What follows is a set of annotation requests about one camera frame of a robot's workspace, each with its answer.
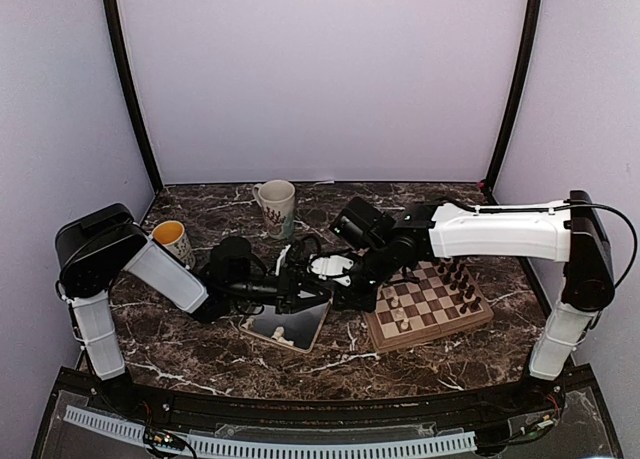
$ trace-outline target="wooden chessboard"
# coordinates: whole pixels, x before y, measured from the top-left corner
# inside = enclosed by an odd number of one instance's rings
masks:
[[[389,281],[393,285],[380,288],[375,312],[364,313],[369,336],[378,352],[432,341],[486,324],[493,318],[478,285],[464,269],[467,283],[460,290],[457,284],[452,289],[452,284],[443,283],[443,278],[449,282],[450,276],[445,277],[446,270],[442,271],[442,267],[438,272],[438,267],[420,262],[413,271],[420,279],[419,284],[398,282],[402,276],[396,274]]]

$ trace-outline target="white wall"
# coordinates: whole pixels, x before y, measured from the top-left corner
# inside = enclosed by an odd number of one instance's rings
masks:
[[[0,443],[29,457],[61,364],[53,239],[112,202],[152,199],[120,91],[101,0],[0,0]]]
[[[587,190],[640,228],[640,0],[543,0],[520,113],[497,198],[527,203]],[[626,226],[600,214],[617,275]],[[551,298],[561,268],[536,263]],[[640,266],[576,354],[602,386],[625,457],[640,457]]]
[[[120,0],[167,183],[484,177],[526,0]]]

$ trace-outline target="patterned cup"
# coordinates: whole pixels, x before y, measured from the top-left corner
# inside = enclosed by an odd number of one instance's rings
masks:
[[[267,233],[273,239],[293,235],[296,188],[287,181],[269,181],[253,186],[253,197],[262,208]]]
[[[196,256],[191,249],[184,225],[178,221],[166,221],[159,224],[151,233],[153,238],[186,264],[190,270],[196,267]]]

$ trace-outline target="marble table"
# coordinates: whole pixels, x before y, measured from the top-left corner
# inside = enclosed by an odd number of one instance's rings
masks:
[[[350,198],[359,195],[399,214],[411,202],[449,195],[468,204],[483,195],[473,184],[296,184],[298,237],[315,233],[342,247],[327,230]],[[251,185],[166,187],[142,224],[147,231],[176,219],[186,225],[198,265],[229,235],[248,238],[271,263],[283,243],[264,232]],[[238,330],[241,317],[200,324],[137,278],[122,274],[112,311],[125,361],[139,384],[257,399],[361,400],[444,393],[517,380],[544,315],[515,258],[467,260],[495,317],[485,326],[435,342],[375,354],[355,311],[330,311],[312,352],[301,354]]]

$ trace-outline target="dark marble surface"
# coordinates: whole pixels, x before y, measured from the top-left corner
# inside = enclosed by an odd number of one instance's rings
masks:
[[[402,205],[449,195],[483,200],[471,184],[298,184],[296,235],[326,230],[348,200],[360,195],[399,214]],[[270,263],[283,243],[269,239],[250,185],[169,186],[143,227],[176,219],[186,225],[198,266],[222,238],[242,235]],[[489,324],[435,342],[384,354],[373,351],[360,313],[330,311],[318,341],[301,354],[238,330],[240,316],[203,325],[180,313],[137,278],[123,274],[112,291],[120,345],[134,380],[169,389],[246,398],[381,399],[480,388],[519,378],[543,313],[514,258],[467,260],[492,304]]]

